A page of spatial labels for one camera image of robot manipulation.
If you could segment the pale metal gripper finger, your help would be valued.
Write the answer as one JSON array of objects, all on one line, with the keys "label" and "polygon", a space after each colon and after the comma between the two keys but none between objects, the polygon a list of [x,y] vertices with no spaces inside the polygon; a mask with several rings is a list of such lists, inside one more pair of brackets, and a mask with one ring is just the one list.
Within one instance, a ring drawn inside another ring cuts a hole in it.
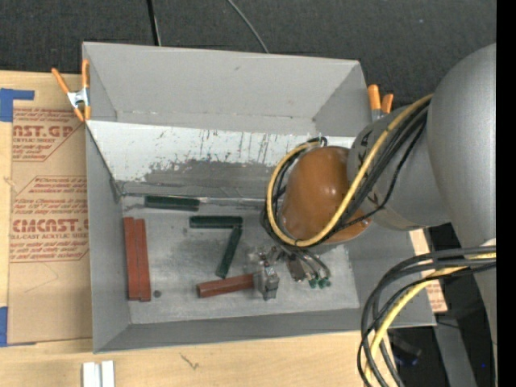
[{"label": "pale metal gripper finger", "polygon": [[247,266],[274,265],[279,257],[276,246],[251,248],[247,252]]},{"label": "pale metal gripper finger", "polygon": [[280,278],[271,265],[262,266],[253,273],[254,288],[261,294],[265,301],[277,296]]}]

